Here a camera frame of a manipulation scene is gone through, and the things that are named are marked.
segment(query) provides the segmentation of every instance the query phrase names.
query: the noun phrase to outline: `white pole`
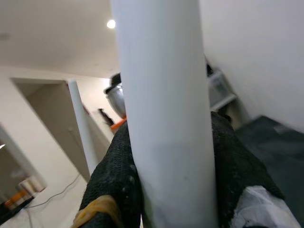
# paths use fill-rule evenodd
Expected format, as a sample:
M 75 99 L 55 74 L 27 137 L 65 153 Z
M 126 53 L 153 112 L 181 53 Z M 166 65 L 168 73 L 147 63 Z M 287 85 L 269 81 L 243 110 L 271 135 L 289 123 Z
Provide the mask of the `white pole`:
M 215 228 L 214 153 L 197 0 L 112 0 L 145 227 Z
M 86 163 L 89 169 L 89 173 L 90 175 L 92 175 L 95 167 L 98 165 L 98 159 L 94 150 L 94 145 L 86 122 L 86 114 L 81 102 L 77 82 L 75 80 L 70 80 L 68 82 L 68 88 L 70 90 L 74 112 L 77 120 L 77 125 L 80 133 L 80 138 L 85 152 Z

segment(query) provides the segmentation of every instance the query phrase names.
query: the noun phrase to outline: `ceiling light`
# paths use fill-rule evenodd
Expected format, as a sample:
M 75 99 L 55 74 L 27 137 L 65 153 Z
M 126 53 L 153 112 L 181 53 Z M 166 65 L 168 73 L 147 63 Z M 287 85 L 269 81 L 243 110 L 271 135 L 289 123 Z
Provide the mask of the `ceiling light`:
M 106 24 L 106 26 L 109 28 L 109 29 L 114 29 L 115 28 L 115 21 L 114 20 L 109 20 L 108 23 Z

